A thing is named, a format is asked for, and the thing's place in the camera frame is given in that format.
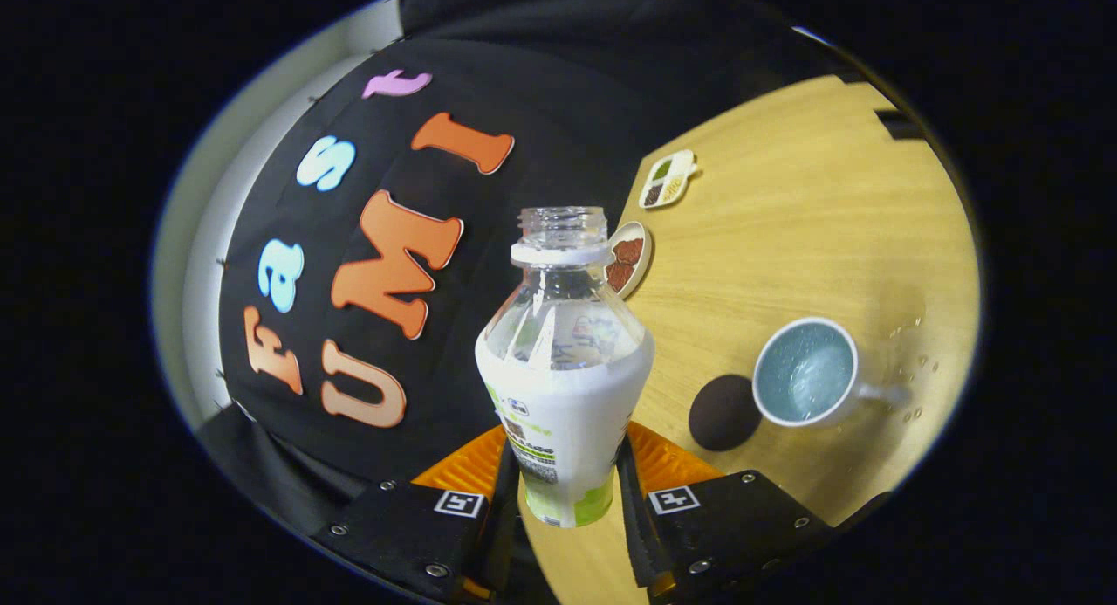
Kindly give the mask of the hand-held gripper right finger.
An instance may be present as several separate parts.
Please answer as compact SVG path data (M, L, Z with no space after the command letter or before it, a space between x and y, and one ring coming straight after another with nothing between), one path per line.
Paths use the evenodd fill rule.
M723 473L631 422L617 459L626 542L650 602L753 602L833 527L757 470Z

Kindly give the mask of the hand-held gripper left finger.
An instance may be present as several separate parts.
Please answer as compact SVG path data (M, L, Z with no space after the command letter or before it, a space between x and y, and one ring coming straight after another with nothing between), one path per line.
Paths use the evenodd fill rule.
M314 542L344 565L435 604L490 604L508 580L518 469L498 425L410 481L344 506Z

